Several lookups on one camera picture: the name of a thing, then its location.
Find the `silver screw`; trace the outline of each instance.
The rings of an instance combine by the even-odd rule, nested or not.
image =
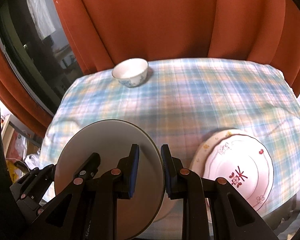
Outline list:
[[[180,173],[182,175],[188,175],[190,173],[190,171],[188,169],[186,169],[186,168],[182,168],[182,169],[180,169]]]
[[[217,179],[217,182],[221,185],[224,185],[227,183],[227,180],[225,178],[220,177]]]
[[[111,170],[111,174],[112,175],[119,175],[121,173],[121,171],[120,171],[120,169],[118,169],[118,168],[115,168],[115,169],[112,169]]]
[[[44,211],[43,208],[39,208],[39,209],[38,209],[38,215],[40,215],[43,211]]]
[[[82,179],[82,178],[75,178],[75,179],[73,180],[73,183],[74,183],[75,185],[80,185],[82,182],[83,182],[83,179]]]

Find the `checkered tablecloth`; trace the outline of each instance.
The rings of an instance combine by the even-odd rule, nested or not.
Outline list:
[[[274,167],[270,196],[258,211],[273,211],[300,189],[300,106],[282,73],[269,66],[225,59],[150,62],[148,80],[119,84],[111,70],[77,79],[66,92],[43,141],[40,168],[57,163],[66,143],[85,126],[121,119],[143,129],[160,148],[189,166],[204,136],[226,128],[245,130],[265,145]],[[52,198],[50,189],[46,198]],[[176,205],[143,237],[181,236]]]

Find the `curtain fold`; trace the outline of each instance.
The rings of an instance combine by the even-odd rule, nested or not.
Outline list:
[[[220,57],[271,64],[300,93],[300,11],[292,0],[54,3],[85,74],[132,57]]]
[[[0,100],[21,122],[41,137],[52,117],[28,94],[0,49]]]

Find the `stacked plate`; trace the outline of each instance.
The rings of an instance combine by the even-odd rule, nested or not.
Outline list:
[[[267,149],[253,136],[236,129],[215,133],[202,143],[190,169],[206,179],[226,178],[256,211],[273,185],[273,165]]]

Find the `bowl rim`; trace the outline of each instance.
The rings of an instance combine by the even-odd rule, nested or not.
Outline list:
[[[141,60],[147,62],[147,67],[146,67],[146,69],[144,69],[144,70],[143,70],[142,72],[140,72],[139,74],[137,74],[137,75],[135,75],[135,76],[132,76],[132,77],[128,77],[128,78],[118,78],[118,77],[115,77],[115,76],[113,75],[113,72],[114,72],[114,70],[115,70],[116,67],[118,67],[121,63],[123,63],[123,62],[125,62],[125,61],[128,61],[128,60],[132,60],[132,59],[141,59]],[[124,61],[118,63],[117,65],[115,65],[115,67],[114,67],[114,68],[112,69],[112,71],[111,71],[111,75],[112,75],[115,79],[117,79],[117,80],[127,80],[127,79],[131,79],[131,78],[135,78],[135,77],[137,77],[138,75],[141,75],[141,74],[142,74],[144,71],[146,71],[148,68],[149,68],[149,62],[148,62],[147,60],[145,60],[144,58],[140,58],[140,57],[128,58],[128,59],[126,59],[126,60],[124,60]]]

